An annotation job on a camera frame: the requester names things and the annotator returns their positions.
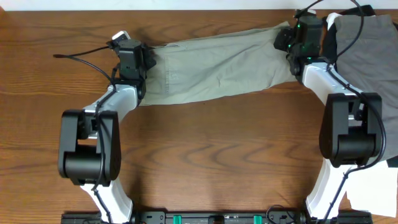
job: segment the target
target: white paper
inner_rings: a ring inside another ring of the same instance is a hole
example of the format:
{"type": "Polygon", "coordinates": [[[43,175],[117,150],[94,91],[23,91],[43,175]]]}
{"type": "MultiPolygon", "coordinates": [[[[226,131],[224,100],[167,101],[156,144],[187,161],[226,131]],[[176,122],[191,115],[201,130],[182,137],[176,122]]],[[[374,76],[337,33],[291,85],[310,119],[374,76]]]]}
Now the white paper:
{"type": "Polygon", "coordinates": [[[326,21],[328,23],[328,30],[330,29],[331,25],[333,25],[335,23],[335,19],[337,17],[341,16],[338,13],[332,12],[331,14],[329,14],[329,16],[326,18],[326,21]]]}
{"type": "Polygon", "coordinates": [[[353,172],[347,180],[347,198],[354,210],[396,217],[398,168],[382,161],[374,167],[353,172]]]}

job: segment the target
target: folded garment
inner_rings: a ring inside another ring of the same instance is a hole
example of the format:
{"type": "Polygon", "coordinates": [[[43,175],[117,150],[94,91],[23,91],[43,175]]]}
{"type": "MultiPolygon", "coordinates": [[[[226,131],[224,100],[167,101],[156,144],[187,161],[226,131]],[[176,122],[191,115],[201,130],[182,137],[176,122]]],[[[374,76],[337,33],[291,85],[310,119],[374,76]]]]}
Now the folded garment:
{"type": "MultiPolygon", "coordinates": [[[[370,5],[365,5],[361,6],[362,12],[364,13],[364,16],[375,16],[376,12],[374,12],[372,6],[370,5]]],[[[345,16],[345,15],[354,15],[354,16],[360,16],[361,12],[357,7],[352,8],[352,9],[347,9],[342,12],[334,13],[332,12],[329,14],[327,17],[324,17],[323,20],[324,22],[327,23],[327,28],[328,32],[326,33],[325,38],[323,39],[322,43],[322,56],[334,60],[337,56],[337,43],[336,43],[336,24],[335,24],[335,19],[338,16],[345,16]]]]}
{"type": "MultiPolygon", "coordinates": [[[[337,52],[350,44],[358,33],[361,18],[335,19],[337,52]]],[[[382,98],[382,119],[387,144],[383,159],[398,156],[398,31],[390,15],[364,18],[359,39],[337,60],[339,74],[365,92],[382,98]]]]}
{"type": "Polygon", "coordinates": [[[286,53],[273,46],[287,22],[156,47],[141,105],[211,100],[295,81],[286,53]]]}

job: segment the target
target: wooden table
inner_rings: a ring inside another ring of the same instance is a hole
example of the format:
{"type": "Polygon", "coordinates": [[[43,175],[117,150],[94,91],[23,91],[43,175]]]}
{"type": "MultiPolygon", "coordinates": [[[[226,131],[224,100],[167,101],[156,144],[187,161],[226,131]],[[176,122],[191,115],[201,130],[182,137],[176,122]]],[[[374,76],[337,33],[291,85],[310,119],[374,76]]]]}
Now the wooden table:
{"type": "MultiPolygon", "coordinates": [[[[378,13],[398,19],[397,11],[378,13]]],[[[159,45],[293,22],[292,15],[291,10],[0,12],[0,222],[59,223],[64,211],[97,210],[84,191],[59,176],[58,138],[62,112],[92,103],[108,82],[86,65],[52,54],[103,46],[120,30],[159,45]]],[[[108,72],[118,61],[108,51],[84,58],[108,72]]],[[[298,83],[185,105],[138,107],[120,127],[120,179],[142,207],[299,207],[322,164],[322,115],[321,102],[298,83]]]]}

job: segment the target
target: green connector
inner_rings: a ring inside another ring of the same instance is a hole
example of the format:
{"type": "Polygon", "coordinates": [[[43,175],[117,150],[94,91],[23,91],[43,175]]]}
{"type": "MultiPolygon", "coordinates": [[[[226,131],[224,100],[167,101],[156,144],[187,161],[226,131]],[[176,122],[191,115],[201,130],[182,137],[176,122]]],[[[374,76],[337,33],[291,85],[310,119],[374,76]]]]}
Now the green connector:
{"type": "Polygon", "coordinates": [[[262,224],[262,216],[261,215],[254,216],[254,224],[262,224]]]}
{"type": "Polygon", "coordinates": [[[181,224],[181,215],[174,215],[173,224],[181,224]]]}

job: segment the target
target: white wall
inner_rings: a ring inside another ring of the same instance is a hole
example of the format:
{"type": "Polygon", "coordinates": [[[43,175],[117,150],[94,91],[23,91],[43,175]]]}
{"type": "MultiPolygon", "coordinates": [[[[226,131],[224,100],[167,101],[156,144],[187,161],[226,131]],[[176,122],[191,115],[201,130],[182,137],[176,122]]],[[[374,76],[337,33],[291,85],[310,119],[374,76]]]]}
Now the white wall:
{"type": "MultiPolygon", "coordinates": [[[[0,0],[6,11],[301,9],[315,0],[0,0]]],[[[358,0],[375,9],[398,9],[398,0],[358,0]]],[[[324,0],[314,9],[347,9],[350,0],[324,0]]]]}

